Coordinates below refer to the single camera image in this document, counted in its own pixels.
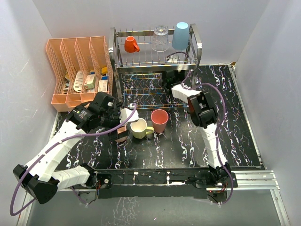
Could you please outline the light blue plastic cup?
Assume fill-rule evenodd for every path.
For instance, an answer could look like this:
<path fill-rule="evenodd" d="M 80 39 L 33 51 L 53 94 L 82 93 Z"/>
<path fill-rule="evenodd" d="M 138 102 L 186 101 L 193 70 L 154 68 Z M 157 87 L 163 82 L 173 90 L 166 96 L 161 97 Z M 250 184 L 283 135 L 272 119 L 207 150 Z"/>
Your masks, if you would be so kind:
<path fill-rule="evenodd" d="M 189 43 L 189 25 L 186 22 L 178 22 L 176 24 L 172 47 L 175 50 L 185 50 Z"/>

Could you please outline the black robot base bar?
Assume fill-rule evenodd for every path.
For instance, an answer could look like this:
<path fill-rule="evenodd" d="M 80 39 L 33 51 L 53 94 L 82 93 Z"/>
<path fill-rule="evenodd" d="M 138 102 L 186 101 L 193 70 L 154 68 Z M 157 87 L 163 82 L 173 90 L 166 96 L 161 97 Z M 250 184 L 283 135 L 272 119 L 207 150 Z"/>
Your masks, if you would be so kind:
<path fill-rule="evenodd" d="M 225 201 L 227 192 L 237 188 L 235 173 L 208 168 L 99 169 L 95 183 L 76 186 L 88 201 L 119 197 L 193 197 Z"/>

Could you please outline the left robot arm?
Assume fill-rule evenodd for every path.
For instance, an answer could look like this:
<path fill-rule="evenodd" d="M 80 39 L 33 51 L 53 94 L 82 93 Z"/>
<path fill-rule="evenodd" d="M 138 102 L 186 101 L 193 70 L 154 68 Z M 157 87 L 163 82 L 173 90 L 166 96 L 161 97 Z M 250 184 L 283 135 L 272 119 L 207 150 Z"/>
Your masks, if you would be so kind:
<path fill-rule="evenodd" d="M 116 140 L 119 128 L 138 119 L 136 109 L 136 104 L 123 108 L 121 102 L 104 92 L 98 92 L 92 101 L 74 107 L 48 144 L 31 161 L 13 169 L 18 186 L 40 204 L 50 201 L 57 191 L 71 186 L 96 186 L 96 170 L 86 163 L 68 170 L 56 171 L 56 168 L 84 137 L 108 135 Z"/>

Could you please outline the dusty pink tumbler cup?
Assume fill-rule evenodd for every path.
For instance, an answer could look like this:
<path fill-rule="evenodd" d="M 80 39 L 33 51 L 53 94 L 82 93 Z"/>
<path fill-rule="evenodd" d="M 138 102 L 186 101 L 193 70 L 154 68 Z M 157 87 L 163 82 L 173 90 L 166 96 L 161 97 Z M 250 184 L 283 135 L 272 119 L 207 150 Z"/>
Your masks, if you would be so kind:
<path fill-rule="evenodd" d="M 157 109 L 151 114 L 151 121 L 154 128 L 154 131 L 161 133 L 164 131 L 169 115 L 165 110 Z"/>

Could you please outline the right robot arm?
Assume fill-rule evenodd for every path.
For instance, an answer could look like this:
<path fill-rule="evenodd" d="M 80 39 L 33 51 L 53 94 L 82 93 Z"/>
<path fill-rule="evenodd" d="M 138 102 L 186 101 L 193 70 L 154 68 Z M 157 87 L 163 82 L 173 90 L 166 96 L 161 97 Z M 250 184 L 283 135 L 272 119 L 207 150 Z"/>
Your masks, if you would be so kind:
<path fill-rule="evenodd" d="M 187 86 L 185 81 L 193 72 L 193 70 L 189 70 L 188 73 L 178 70 L 164 71 L 162 72 L 162 86 L 167 94 L 188 105 L 193 124 L 200 127 L 208 155 L 210 170 L 208 184 L 220 187 L 229 178 L 231 187 L 234 187 L 230 166 L 218 138 L 218 129 L 225 118 L 225 101 L 217 87 L 210 83 L 201 83 L 193 87 Z M 197 90 L 201 86 L 212 87 L 220 96 L 223 106 L 223 115 L 220 119 L 218 119 L 217 108 L 210 93 Z"/>

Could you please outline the yellow-green mug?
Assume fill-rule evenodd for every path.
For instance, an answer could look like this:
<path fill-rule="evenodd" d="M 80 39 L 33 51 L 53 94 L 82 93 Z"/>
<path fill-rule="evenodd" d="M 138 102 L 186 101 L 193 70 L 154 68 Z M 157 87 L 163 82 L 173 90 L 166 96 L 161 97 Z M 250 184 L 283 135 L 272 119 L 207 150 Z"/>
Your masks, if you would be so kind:
<path fill-rule="evenodd" d="M 132 134 L 137 139 L 143 139 L 146 135 L 154 133 L 154 128 L 147 126 L 147 122 L 143 118 L 130 124 Z"/>

